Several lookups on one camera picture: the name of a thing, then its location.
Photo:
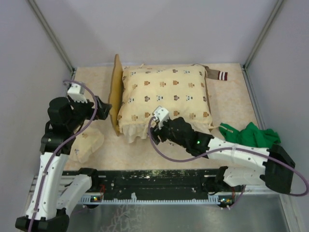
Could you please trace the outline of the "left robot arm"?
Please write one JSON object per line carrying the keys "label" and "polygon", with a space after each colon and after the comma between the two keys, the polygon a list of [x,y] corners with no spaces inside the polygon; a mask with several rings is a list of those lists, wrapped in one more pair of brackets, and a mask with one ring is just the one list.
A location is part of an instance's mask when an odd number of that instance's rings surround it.
{"label": "left robot arm", "polygon": [[94,101],[78,101],[70,96],[50,101],[49,121],[41,139],[40,169],[31,203],[15,227],[24,232],[65,232],[70,216],[82,196],[100,187],[98,171],[81,168],[74,180],[59,193],[64,166],[77,135],[93,120],[105,120],[112,106],[98,96]]}

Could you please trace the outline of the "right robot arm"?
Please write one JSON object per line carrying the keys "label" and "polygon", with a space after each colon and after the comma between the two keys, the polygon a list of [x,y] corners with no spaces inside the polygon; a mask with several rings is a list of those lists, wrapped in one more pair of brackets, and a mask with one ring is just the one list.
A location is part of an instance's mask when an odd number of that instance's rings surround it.
{"label": "right robot arm", "polygon": [[[274,192],[291,194],[292,180],[296,173],[295,162],[277,144],[270,148],[257,148],[228,142],[193,130],[182,117],[163,120],[152,117],[147,130],[152,147],[169,161],[185,163],[206,158],[238,165],[237,168],[224,166],[220,169],[215,184],[221,191],[240,185],[265,185]],[[163,154],[157,146],[165,141],[181,146],[191,158],[174,159]]]}

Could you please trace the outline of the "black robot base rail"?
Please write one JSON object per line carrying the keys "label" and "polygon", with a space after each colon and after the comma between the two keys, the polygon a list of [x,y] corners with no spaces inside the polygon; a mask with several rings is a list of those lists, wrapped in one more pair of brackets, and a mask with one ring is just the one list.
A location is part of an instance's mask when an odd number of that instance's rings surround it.
{"label": "black robot base rail", "polygon": [[244,190],[269,189],[286,193],[287,185],[271,186],[258,172],[221,167],[203,170],[98,171],[81,168],[62,172],[41,169],[35,179],[32,206],[49,213],[77,204],[209,204],[227,207]]}

